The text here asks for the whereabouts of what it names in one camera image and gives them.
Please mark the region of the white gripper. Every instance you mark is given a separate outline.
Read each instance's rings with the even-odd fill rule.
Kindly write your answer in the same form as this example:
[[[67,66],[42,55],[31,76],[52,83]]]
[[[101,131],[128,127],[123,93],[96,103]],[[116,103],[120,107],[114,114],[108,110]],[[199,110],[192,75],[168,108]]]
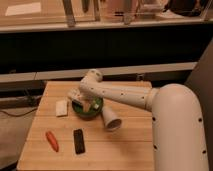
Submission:
[[[90,108],[93,108],[93,109],[97,108],[95,99],[85,96],[83,93],[80,92],[79,89],[71,89],[68,92],[68,98],[72,102],[80,105],[83,108],[84,112],[88,112]]]

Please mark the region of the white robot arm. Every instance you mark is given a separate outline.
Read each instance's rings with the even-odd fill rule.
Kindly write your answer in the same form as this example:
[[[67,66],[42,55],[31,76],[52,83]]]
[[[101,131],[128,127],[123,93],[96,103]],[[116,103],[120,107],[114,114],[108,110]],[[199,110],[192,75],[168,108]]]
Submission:
[[[99,70],[91,69],[68,97],[83,108],[83,116],[99,107],[97,98],[151,112],[155,171],[210,171],[201,105],[188,87],[112,85],[103,81]]]

